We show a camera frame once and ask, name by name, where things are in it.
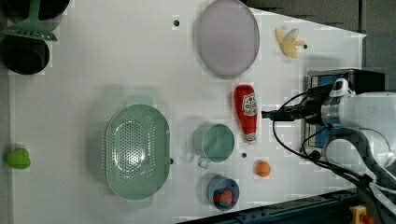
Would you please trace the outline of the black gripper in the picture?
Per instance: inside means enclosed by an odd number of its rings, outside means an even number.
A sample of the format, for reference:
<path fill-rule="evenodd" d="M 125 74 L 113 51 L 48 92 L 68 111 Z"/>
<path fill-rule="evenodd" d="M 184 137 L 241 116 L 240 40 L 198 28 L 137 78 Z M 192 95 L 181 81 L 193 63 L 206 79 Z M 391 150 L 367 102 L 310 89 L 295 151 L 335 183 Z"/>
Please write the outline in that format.
<path fill-rule="evenodd" d="M 332 84 L 316 86 L 306 92 L 304 99 L 294 106 L 293 115 L 285 111 L 262 111 L 263 119 L 273 121 L 294 121 L 303 119 L 310 125 L 323 125 L 321 118 L 321 106 L 329 97 Z"/>

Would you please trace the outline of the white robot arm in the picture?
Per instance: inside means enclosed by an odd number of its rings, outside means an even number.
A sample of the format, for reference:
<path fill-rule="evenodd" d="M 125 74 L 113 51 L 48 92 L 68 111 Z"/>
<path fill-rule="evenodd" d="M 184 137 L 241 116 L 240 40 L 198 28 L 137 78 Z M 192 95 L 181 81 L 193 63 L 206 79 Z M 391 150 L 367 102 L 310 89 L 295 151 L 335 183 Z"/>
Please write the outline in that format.
<path fill-rule="evenodd" d="M 357 186 L 376 184 L 395 189 L 395 94 L 377 91 L 355 93 L 348 82 L 311 88 L 298 95 L 297 105 L 283 104 L 278 110 L 262 111 L 272 122 L 302 119 L 327 132 L 323 153 L 308 153 L 301 143 L 297 156 L 329 169 Z"/>

